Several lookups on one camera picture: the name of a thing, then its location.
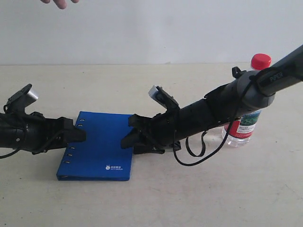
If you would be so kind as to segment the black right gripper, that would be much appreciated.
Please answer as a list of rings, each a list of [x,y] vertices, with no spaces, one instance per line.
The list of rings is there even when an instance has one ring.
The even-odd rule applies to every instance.
[[[133,114],[128,118],[132,130],[121,139],[122,149],[132,148],[135,155],[164,154],[166,150],[181,150],[176,139],[176,126],[173,116],[153,118]]]

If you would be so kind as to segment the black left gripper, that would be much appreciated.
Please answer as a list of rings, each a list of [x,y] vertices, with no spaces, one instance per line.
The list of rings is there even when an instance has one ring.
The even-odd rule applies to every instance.
[[[86,132],[73,124],[73,119],[45,118],[42,114],[1,113],[0,147],[45,153],[65,148],[73,142],[86,141]]]

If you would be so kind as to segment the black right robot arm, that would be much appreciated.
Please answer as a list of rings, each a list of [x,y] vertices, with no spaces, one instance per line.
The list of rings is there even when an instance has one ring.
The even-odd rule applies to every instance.
[[[178,151],[183,139],[270,106],[276,92],[302,81],[303,49],[298,47],[263,70],[234,67],[232,76],[232,82],[185,107],[180,107],[162,87],[153,86],[150,97],[166,111],[153,117],[131,115],[131,131],[121,139],[121,148],[132,148],[135,154]]]

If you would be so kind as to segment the person's bare hand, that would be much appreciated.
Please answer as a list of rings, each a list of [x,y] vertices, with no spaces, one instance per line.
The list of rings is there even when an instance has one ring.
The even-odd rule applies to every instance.
[[[59,9],[66,9],[67,8],[67,1],[66,0],[40,0],[44,4],[50,4],[53,2],[57,8]]]

